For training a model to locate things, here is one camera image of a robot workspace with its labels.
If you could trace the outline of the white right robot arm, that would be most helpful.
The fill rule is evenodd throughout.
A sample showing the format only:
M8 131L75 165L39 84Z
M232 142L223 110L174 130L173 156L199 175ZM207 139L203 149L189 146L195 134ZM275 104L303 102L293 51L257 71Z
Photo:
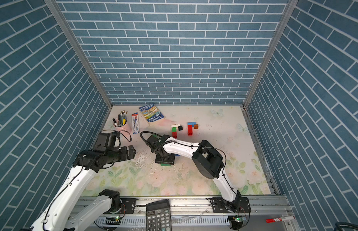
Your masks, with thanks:
M140 138L151 152L156 154L157 164L173 165L176 156L185 157L194 162L201 175L213 180L221 194L221 197L209 199L214 213L251 213L248 198L243 197L231 184L225 172L227 159L225 154L220 154L220 149L213 147L206 140L186 142L151 131L142 131Z

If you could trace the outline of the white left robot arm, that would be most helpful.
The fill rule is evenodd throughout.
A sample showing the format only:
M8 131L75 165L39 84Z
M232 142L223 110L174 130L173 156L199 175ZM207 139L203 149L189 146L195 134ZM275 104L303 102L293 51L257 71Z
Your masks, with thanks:
M124 215L126 206L118 191L104 189L77 215L71 216L82 192L100 170L117 162L132 160L137 151L122 146L123 132L99 133L90 150L80 152L68 176L44 212L28 228L30 231L84 231L102 214Z

